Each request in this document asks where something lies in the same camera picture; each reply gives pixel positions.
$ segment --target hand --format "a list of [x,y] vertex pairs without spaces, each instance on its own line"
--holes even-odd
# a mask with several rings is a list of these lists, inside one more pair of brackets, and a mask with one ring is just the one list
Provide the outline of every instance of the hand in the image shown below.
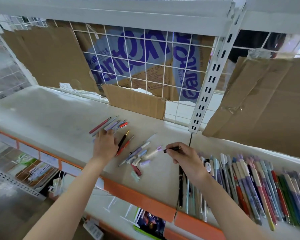
[[100,130],[96,135],[91,160],[102,161],[104,166],[115,157],[118,150],[117,139],[113,136],[113,130]]
[[[169,148],[180,146],[181,150],[174,151]],[[173,163],[182,167],[189,180],[193,183],[202,182],[202,177],[207,174],[196,150],[182,142],[175,142],[166,146],[167,153],[173,159]]]

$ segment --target bundle of pens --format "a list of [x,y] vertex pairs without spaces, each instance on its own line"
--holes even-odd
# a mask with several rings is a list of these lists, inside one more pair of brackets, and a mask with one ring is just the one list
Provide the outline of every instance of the bundle of pens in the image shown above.
[[[261,219],[266,218],[272,231],[278,221],[300,226],[300,173],[277,173],[272,162],[257,156],[231,159],[221,153],[220,160],[213,156],[201,159],[211,176],[254,222],[262,225]],[[205,201],[203,208],[200,212],[206,221]]]
[[92,137],[94,137],[101,129],[104,129],[106,131],[108,130],[114,130],[116,132],[118,129],[121,129],[128,125],[127,120],[117,120],[119,116],[116,117],[109,117],[105,121],[103,121],[101,124],[97,125],[95,128],[89,131],[89,134],[91,134]]
[[[140,167],[145,167],[147,166],[150,162],[151,162],[151,157],[153,157],[158,151],[162,150],[162,147],[159,146],[156,149],[149,151],[149,149],[145,149],[149,144],[150,144],[150,139],[155,135],[156,133],[154,133],[152,136],[150,136],[146,141],[143,141],[142,144],[137,147],[136,150],[131,151],[129,153],[129,156],[124,159],[118,166],[122,166],[125,163],[130,164],[133,168],[132,172],[131,172],[131,176],[134,178],[135,181],[139,181],[140,177],[142,175],[140,169],[138,168],[138,166]],[[125,136],[123,136],[123,138],[121,139],[120,143],[119,143],[119,150],[118,152],[120,152],[120,144],[123,143]]]

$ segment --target cardboard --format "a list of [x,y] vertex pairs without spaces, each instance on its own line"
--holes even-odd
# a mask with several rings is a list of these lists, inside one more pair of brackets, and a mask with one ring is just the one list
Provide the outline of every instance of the cardboard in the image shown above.
[[230,81],[202,134],[300,157],[300,58],[239,62]]
[[[71,27],[70,22],[67,21],[47,20],[47,23],[53,27],[56,25],[58,27]],[[165,50],[165,42],[162,41],[165,41],[167,32],[145,30],[146,38],[153,40],[147,40],[144,49],[144,43],[142,43],[144,42],[144,40],[142,40],[144,37],[143,29],[125,27],[125,43],[123,42],[123,37],[117,37],[123,36],[122,27],[103,26],[99,24],[88,24],[87,26],[84,23],[77,22],[71,22],[71,25],[74,30],[77,30],[75,31],[75,35],[82,51],[89,52],[84,53],[84,56],[90,69],[92,69],[92,74],[98,85],[115,84],[127,88],[142,88],[155,96],[164,97],[170,101],[179,101],[180,97],[181,101],[196,103],[205,73],[186,71],[184,75],[184,70],[178,69],[185,67],[185,60],[187,59],[189,50],[188,44],[174,43],[172,47],[172,43],[168,43]],[[108,39],[103,35],[105,30],[107,34],[112,35],[108,36]],[[168,41],[172,41],[172,37],[172,32],[168,32]],[[174,42],[189,43],[190,37],[190,34],[175,33]],[[192,43],[213,46],[214,38],[215,37],[212,36],[193,35]],[[209,47],[191,46],[187,68],[205,72],[210,59],[211,50]],[[93,55],[95,52],[98,54],[98,60],[96,56]],[[144,63],[139,62],[142,59],[145,60],[144,52],[147,54],[146,61],[152,64],[145,66]],[[126,60],[127,56],[130,60],[130,72],[128,70],[128,61]],[[177,68],[166,67],[164,69],[164,64]],[[102,67],[102,71],[106,72],[103,74],[104,77],[100,72],[100,66]],[[180,87],[183,77],[183,88],[197,90],[198,92],[181,90]]]
[[71,29],[5,30],[2,37],[39,85],[59,88],[69,83],[73,89],[99,93]]
[[165,98],[151,96],[111,84],[102,85],[102,88],[110,105],[156,119],[164,119],[166,110]]

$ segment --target torn cardboard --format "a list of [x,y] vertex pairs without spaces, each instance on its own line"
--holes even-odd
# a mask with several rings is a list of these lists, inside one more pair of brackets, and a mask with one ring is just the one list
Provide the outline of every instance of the torn cardboard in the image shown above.
[[[70,22],[66,21],[47,20],[47,23],[54,27],[56,25],[58,27],[71,27]],[[126,27],[123,32],[122,27],[99,24],[88,24],[87,26],[84,23],[77,22],[71,22],[71,25],[76,30],[75,35],[82,51],[86,52],[84,56],[90,69],[92,69],[97,84],[118,84],[127,88],[142,88],[155,96],[164,97],[171,101],[179,101],[180,98],[180,101],[196,103],[205,76],[203,72],[207,69],[212,49],[191,46],[190,52],[188,52],[188,44],[191,40],[192,44],[213,46],[215,37],[192,35],[191,38],[190,34],[185,33],[174,33],[172,35],[172,32],[168,32],[167,35],[165,31],[145,30],[144,32],[143,29]],[[105,30],[109,35],[108,37],[103,35]],[[147,39],[152,40],[144,42],[144,34]],[[179,68],[185,68],[186,63],[187,69],[203,72],[187,70],[184,73],[184,70]],[[176,68],[164,68],[164,64]],[[181,90],[182,83],[183,88],[198,92]]]
[[74,89],[99,93],[71,29],[5,30],[2,37],[39,85],[59,88],[69,83]]
[[163,120],[166,99],[111,84],[102,85],[111,106]]
[[202,134],[300,157],[300,58],[238,62],[230,81]]

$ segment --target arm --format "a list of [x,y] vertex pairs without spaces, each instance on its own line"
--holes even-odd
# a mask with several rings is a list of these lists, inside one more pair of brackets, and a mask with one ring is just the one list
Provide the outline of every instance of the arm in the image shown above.
[[113,131],[100,131],[93,157],[48,211],[32,227],[24,240],[72,239],[97,179],[118,150]]
[[[176,152],[171,147],[181,146]],[[232,200],[227,192],[214,180],[203,166],[195,149],[184,143],[167,145],[167,153],[173,162],[179,163],[189,180],[200,190],[228,240],[268,240],[271,239]]]

